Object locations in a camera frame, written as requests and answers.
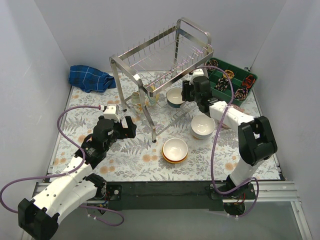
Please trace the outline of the yellow sun patterned bowl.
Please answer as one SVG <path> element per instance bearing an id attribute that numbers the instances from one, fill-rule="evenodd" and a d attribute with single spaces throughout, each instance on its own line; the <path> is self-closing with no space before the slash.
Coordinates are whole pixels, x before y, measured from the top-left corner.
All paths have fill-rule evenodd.
<path id="1" fill-rule="evenodd" d="M 156 87 L 154 85 L 150 85 L 147 87 L 147 89 L 150 92 L 153 92 L 156 89 Z M 156 105 L 157 102 L 159 101 L 159 96 L 160 96 L 159 93 L 157 93 L 157 94 L 154 93 L 152 96 L 147 96 L 149 106 L 152 107 L 152 106 Z"/>

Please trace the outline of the white grey-rimmed bowl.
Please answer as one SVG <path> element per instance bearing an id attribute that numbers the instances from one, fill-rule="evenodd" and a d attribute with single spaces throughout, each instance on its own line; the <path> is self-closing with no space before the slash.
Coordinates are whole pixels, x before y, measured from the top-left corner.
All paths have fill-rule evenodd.
<path id="1" fill-rule="evenodd" d="M 193 117 L 190 127 L 192 134 L 206 136 L 213 134 L 216 128 L 216 123 L 207 115 L 200 114 Z"/>

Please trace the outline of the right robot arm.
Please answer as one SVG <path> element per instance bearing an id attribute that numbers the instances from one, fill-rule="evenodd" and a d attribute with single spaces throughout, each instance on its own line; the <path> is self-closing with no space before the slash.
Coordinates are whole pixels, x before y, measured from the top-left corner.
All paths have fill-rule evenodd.
<path id="1" fill-rule="evenodd" d="M 196 76 L 193 80 L 182 82 L 182 99 L 196 102 L 198 109 L 219 124 L 226 125 L 238 137 L 240 159 L 223 187 L 213 186 L 219 195 L 237 199 L 254 180 L 253 174 L 263 161 L 278 150 L 271 124 L 267 117 L 254 117 L 233 108 L 225 101 L 212 95 L 210 81 L 206 76 Z"/>

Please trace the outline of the plain white ribbed bowl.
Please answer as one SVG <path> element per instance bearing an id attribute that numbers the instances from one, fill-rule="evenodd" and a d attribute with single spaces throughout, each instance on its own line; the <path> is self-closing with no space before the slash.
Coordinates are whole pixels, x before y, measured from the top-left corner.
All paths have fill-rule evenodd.
<path id="1" fill-rule="evenodd" d="M 196 139 L 199 139 L 199 140 L 204 140 L 204 139 L 208 139 L 210 138 L 212 135 L 197 135 L 197 134 L 193 134 L 193 136 L 196 138 Z"/>

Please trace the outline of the dark teal bowl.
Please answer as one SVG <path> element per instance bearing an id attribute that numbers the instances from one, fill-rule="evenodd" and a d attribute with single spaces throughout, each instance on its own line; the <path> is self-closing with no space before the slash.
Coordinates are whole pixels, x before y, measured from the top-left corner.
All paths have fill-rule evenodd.
<path id="1" fill-rule="evenodd" d="M 166 100 L 170 107 L 180 108 L 185 103 L 182 98 L 182 88 L 174 87 L 167 91 Z"/>

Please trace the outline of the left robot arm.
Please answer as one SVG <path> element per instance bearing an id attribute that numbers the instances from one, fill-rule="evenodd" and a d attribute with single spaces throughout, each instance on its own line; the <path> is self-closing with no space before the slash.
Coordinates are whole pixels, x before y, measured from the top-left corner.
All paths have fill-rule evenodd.
<path id="1" fill-rule="evenodd" d="M 83 202 L 101 200 L 107 193 L 106 180 L 93 170 L 106 157 L 117 140 L 133 139 L 137 126 L 130 116 L 121 121 L 98 118 L 93 132 L 85 137 L 81 148 L 54 180 L 31 200 L 24 198 L 17 207 L 18 225 L 36 240 L 49 240 L 59 224 Z"/>

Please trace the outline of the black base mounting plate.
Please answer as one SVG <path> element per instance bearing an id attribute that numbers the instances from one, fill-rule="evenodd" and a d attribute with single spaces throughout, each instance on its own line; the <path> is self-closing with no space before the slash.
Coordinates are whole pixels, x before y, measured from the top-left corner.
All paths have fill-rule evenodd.
<path id="1" fill-rule="evenodd" d="M 256 197 L 250 183 L 232 195 L 219 195 L 211 181 L 123 181 L 106 184 L 106 196 L 97 203 L 115 211 L 206 209 L 244 212 L 245 202 Z"/>

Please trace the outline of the orange and white bowl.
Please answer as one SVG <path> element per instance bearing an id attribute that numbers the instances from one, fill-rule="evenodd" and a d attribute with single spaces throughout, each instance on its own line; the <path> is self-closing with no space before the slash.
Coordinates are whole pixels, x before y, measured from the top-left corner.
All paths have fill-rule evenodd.
<path id="1" fill-rule="evenodd" d="M 167 140 L 163 146 L 166 157 L 170 160 L 181 160 L 189 151 L 186 142 L 180 138 L 171 138 Z"/>

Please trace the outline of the cream floral bowl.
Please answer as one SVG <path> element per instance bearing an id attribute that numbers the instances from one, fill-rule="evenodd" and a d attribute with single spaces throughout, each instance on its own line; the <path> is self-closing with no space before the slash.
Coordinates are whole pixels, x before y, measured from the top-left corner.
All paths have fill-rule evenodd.
<path id="1" fill-rule="evenodd" d="M 142 114 L 144 111 L 144 106 L 147 106 L 147 98 L 144 97 L 144 104 L 142 104 L 140 99 L 140 92 L 133 92 L 131 95 L 131 104 L 138 114 Z"/>

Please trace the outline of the rolled brown patterned sock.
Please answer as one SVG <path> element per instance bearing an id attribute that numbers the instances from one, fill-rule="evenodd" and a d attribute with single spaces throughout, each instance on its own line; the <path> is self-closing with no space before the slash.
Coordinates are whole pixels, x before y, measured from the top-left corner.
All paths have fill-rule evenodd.
<path id="1" fill-rule="evenodd" d="M 238 88 L 234 94 L 234 98 L 238 101 L 244 101 L 248 95 L 249 90 L 247 88 Z"/>

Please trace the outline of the aluminium frame rail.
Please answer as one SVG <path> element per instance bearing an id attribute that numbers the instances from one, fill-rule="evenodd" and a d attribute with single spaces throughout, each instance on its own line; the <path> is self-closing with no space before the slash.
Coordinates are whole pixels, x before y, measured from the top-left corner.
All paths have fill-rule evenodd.
<path id="1" fill-rule="evenodd" d="M 34 195 L 36 196 L 37 194 L 39 194 L 50 183 L 51 182 L 37 184 L 35 187 Z M 220 187 L 223 187 L 225 184 L 226 184 L 225 181 L 216 181 L 215 183 L 212 183 L 212 186 L 216 185 L 218 188 L 220 188 Z M 300 198 L 298 196 L 297 189 L 293 182 L 291 181 L 251 181 L 249 184 L 253 184 L 253 188 L 255 191 L 255 199 L 251 201 L 246 201 L 245 203 L 252 202 L 253 204 L 256 204 L 257 202 L 290 202 L 294 208 L 294 212 L 295 212 L 294 214 L 295 214 L 302 238 L 305 240 L 310 240 L 312 238 L 307 221 L 303 216 L 302 208 L 298 206 L 298 203 L 300 202 Z M 84 201 L 79 207 L 89 207 L 91 209 L 96 209 L 99 206 L 97 201 L 101 199 L 102 198 L 88 199 Z M 102 206 L 100 207 L 102 211 L 106 211 L 106 210 L 120 211 L 120 210 L 110 209 L 106 203 L 107 201 L 102 203 Z M 215 212 L 216 214 L 220 213 L 226 216 L 240 218 L 240 217 L 244 217 L 248 213 L 248 209 L 244 207 L 244 212 L 242 214 L 232 213 L 228 209 L 225 209 L 223 211 L 213 211 L 213 212 Z M 22 237 L 27 240 L 35 240 L 31 235 L 29 235 L 24 230 L 23 230 Z"/>

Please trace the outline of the red patterned bowl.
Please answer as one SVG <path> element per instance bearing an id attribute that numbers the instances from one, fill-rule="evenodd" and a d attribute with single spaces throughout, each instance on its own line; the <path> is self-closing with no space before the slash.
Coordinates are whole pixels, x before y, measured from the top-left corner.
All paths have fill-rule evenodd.
<path id="1" fill-rule="evenodd" d="M 234 108 L 234 109 L 236 109 L 236 110 L 238 110 L 238 111 L 241 111 L 241 110 L 242 110 L 239 106 L 234 105 L 234 104 L 232 104 L 231 107 Z"/>

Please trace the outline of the green compartment tray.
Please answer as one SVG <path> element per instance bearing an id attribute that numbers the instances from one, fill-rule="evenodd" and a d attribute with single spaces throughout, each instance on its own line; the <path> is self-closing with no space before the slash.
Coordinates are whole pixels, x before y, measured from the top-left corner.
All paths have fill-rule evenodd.
<path id="1" fill-rule="evenodd" d="M 242 87 L 242 82 L 243 80 L 249 76 L 249 75 L 253 75 L 255 76 L 256 80 L 255 82 L 258 80 L 258 76 L 255 74 L 252 74 L 242 68 L 239 68 L 235 65 L 232 65 L 228 62 L 225 62 L 221 59 L 218 58 L 210 58 L 210 59 L 215 59 L 218 61 L 218 67 L 215 67 L 215 70 L 213 71 L 208 71 L 207 69 L 207 73 L 208 73 L 208 79 L 210 81 L 210 88 L 212 91 L 212 95 L 216 98 L 218 98 L 219 100 L 225 101 L 225 102 L 230 102 L 230 100 L 232 101 L 233 105 L 236 106 L 241 106 L 243 104 L 243 102 L 247 99 L 249 93 L 252 90 L 252 87 L 248 89 L 248 95 L 246 97 L 245 100 L 243 101 L 239 101 L 237 99 L 234 98 L 234 94 L 236 93 L 237 89 L 239 88 L 244 88 Z M 218 91 L 215 89 L 215 85 L 218 83 L 218 79 L 223 77 L 223 74 L 225 73 L 225 70 L 231 70 L 234 72 L 234 77 L 230 80 L 229 77 L 227 76 L 227 80 L 229 82 L 229 86 L 227 87 L 227 89 L 224 92 Z"/>

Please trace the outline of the blue plaid cloth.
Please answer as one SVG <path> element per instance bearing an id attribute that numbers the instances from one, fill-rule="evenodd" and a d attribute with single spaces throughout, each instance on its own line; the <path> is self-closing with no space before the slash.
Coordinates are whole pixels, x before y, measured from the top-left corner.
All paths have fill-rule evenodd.
<path id="1" fill-rule="evenodd" d="M 73 65 L 69 69 L 68 83 L 83 92 L 103 93 L 116 88 L 115 78 L 107 72 L 86 65 Z"/>

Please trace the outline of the rolled yellow sock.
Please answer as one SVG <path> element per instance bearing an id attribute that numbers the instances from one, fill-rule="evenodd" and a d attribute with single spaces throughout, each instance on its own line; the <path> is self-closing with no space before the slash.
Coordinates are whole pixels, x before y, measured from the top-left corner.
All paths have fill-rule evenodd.
<path id="1" fill-rule="evenodd" d="M 225 70 L 224 72 L 225 74 L 222 75 L 224 79 L 227 79 L 228 76 L 228 78 L 231 80 L 235 76 L 235 73 L 229 69 Z"/>

